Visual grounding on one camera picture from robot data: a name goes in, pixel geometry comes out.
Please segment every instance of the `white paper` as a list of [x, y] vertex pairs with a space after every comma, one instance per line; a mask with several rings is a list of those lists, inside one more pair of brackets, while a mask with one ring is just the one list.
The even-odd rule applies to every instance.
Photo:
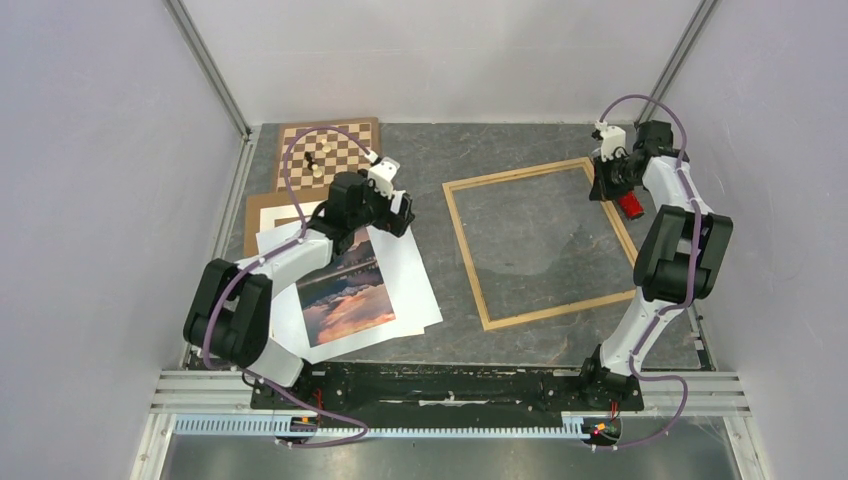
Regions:
[[[300, 208], [306, 216], [312, 215], [315, 207], [321, 202], [301, 203]], [[259, 231], [265, 232], [274, 228], [275, 220], [287, 220], [297, 217], [297, 209], [294, 205], [280, 205], [278, 207], [267, 207], [259, 210]]]
[[[299, 228], [300, 224], [295, 222], [259, 232], [256, 235], [259, 251], [270, 250], [294, 235]], [[424, 327], [442, 321], [411, 229], [403, 237], [395, 238], [369, 227], [368, 235], [396, 318], [312, 347], [297, 286], [291, 285], [271, 302], [271, 338], [274, 341], [295, 355], [318, 363], [392, 338], [421, 334]]]

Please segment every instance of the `white connector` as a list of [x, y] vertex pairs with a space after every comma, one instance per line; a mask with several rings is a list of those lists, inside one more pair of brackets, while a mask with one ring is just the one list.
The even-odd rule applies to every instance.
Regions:
[[375, 152], [374, 150], [368, 150], [368, 153], [365, 154], [365, 158], [367, 158], [368, 161], [371, 162], [371, 165], [374, 165], [374, 162], [376, 162], [377, 159], [380, 158], [380, 155], [378, 155], [377, 152]]
[[389, 157], [383, 157], [383, 160], [377, 165], [373, 165], [368, 169], [368, 180], [373, 181], [374, 189], [380, 192], [380, 195], [391, 198], [394, 193], [392, 180], [397, 175], [397, 170], [400, 164]]
[[618, 149], [626, 151], [627, 134], [621, 127], [595, 122], [595, 129], [601, 134], [601, 161], [614, 159]]
[[400, 206], [403, 203], [403, 194], [406, 193], [406, 190], [395, 190], [395, 195], [392, 197], [392, 204], [389, 206], [389, 210], [394, 213], [400, 213]]

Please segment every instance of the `white wall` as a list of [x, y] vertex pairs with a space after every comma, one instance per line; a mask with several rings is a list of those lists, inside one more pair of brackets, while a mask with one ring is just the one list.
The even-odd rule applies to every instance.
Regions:
[[697, 3], [186, 0], [251, 124], [593, 121], [650, 92]]
[[0, 6], [0, 478], [127, 478], [238, 156], [162, 2]]
[[735, 231], [707, 299], [778, 479], [848, 478], [848, 4], [722, 2], [667, 98]]

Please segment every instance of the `floor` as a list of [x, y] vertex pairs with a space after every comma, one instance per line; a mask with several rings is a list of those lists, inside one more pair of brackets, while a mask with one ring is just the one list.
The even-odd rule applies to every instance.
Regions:
[[[626, 419], [623, 441], [667, 419]], [[416, 439], [289, 451], [270, 438], [175, 436], [162, 478], [234, 479], [588, 479], [732, 480], [741, 478], [721, 418], [684, 418], [672, 438], [591, 454], [576, 440]]]
[[[268, 193], [279, 125], [264, 125], [229, 239], [226, 258], [242, 257], [244, 205]], [[344, 360], [543, 364], [576, 367], [615, 329], [629, 302], [484, 331], [459, 253], [442, 184], [586, 156], [596, 146], [587, 125], [384, 124], [383, 154], [400, 162], [396, 185], [414, 199], [412, 225], [444, 322], [425, 335], [390, 340]], [[484, 297], [497, 315], [632, 288], [623, 250], [609, 221], [588, 201], [579, 171], [470, 189], [457, 195]], [[655, 214], [628, 222], [638, 248]], [[701, 367], [692, 324], [670, 324], [650, 351], [648, 368]]]

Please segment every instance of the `black chess piece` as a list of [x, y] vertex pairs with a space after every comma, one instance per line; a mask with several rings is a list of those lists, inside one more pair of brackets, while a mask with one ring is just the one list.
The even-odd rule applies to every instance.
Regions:
[[315, 160], [313, 160], [312, 154], [306, 152], [304, 157], [306, 157], [306, 168], [308, 168], [310, 172], [315, 170]]

